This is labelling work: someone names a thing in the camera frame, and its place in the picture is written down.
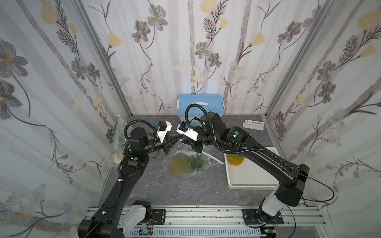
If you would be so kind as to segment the white-zip bag with pineapple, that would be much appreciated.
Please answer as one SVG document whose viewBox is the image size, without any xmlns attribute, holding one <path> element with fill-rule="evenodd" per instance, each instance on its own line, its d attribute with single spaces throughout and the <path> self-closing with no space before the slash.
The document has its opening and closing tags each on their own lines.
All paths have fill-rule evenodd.
<svg viewBox="0 0 381 238">
<path fill-rule="evenodd" d="M 209 168 L 224 165 L 211 152 L 195 152 L 190 145 L 178 142 L 173 150 L 161 161 L 169 174 L 187 179 L 206 172 Z"/>
</svg>

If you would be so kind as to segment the yellow toy pineapple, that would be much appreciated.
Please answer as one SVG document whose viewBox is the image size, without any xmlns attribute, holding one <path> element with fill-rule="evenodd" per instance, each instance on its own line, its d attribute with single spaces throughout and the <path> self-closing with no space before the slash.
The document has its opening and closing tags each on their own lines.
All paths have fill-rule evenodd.
<svg viewBox="0 0 381 238">
<path fill-rule="evenodd" d="M 170 172 L 176 176 L 186 176 L 195 172 L 204 171 L 204 167 L 209 164 L 208 160 L 201 154 L 183 155 L 172 160 Z"/>
<path fill-rule="evenodd" d="M 235 154 L 235 155 L 228 154 L 227 155 L 227 161 L 232 166 L 239 166 L 239 165 L 241 165 L 243 163 L 244 159 L 245 159 L 244 156 L 241 156 L 241 155 L 238 155 L 238 154 Z"/>
</svg>

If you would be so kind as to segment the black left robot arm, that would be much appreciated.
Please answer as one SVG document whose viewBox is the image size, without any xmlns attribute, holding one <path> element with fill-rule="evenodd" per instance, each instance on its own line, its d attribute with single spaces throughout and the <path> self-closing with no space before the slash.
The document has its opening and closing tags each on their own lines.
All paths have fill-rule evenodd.
<svg viewBox="0 0 381 238">
<path fill-rule="evenodd" d="M 106 200 L 89 220 L 82 220 L 78 227 L 80 238 L 124 238 L 140 222 L 150 220 L 150 204 L 137 201 L 123 214 L 127 199 L 143 175 L 149 154 L 163 150 L 168 154 L 180 139 L 171 132 L 172 124 L 160 121 L 153 126 L 145 120 L 133 120 L 124 127 L 127 145 L 117 166 L 118 179 Z"/>
</svg>

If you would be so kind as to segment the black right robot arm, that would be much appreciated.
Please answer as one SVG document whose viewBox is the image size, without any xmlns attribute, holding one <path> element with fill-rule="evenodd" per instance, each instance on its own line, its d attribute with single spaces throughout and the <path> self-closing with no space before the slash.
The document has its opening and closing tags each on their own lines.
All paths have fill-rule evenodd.
<svg viewBox="0 0 381 238">
<path fill-rule="evenodd" d="M 240 127 L 228 128 L 216 113 L 203 115 L 199 122 L 196 128 L 190 122 L 181 123 L 177 131 L 183 133 L 183 143 L 196 152 L 211 145 L 224 154 L 241 155 L 278 180 L 278 186 L 261 203 L 259 214 L 274 217 L 283 207 L 298 205 L 310 171 L 307 165 L 286 161 Z"/>
</svg>

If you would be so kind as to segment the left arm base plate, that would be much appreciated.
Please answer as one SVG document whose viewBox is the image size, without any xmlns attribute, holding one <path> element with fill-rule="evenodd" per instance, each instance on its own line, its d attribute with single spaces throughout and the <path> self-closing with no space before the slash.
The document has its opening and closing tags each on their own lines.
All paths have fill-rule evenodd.
<svg viewBox="0 0 381 238">
<path fill-rule="evenodd" d="M 165 224 L 166 210 L 165 209 L 153 209 L 146 211 L 145 218 L 139 222 L 140 225 L 154 225 L 161 226 Z"/>
</svg>

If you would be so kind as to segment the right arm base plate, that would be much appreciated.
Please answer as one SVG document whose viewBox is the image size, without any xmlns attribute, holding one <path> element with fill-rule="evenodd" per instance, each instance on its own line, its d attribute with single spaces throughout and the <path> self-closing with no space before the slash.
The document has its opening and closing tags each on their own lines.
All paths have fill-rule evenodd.
<svg viewBox="0 0 381 238">
<path fill-rule="evenodd" d="M 258 209 L 242 209 L 243 219 L 246 225 L 282 225 L 283 216 L 280 211 L 273 217 L 264 212 L 258 212 Z"/>
</svg>

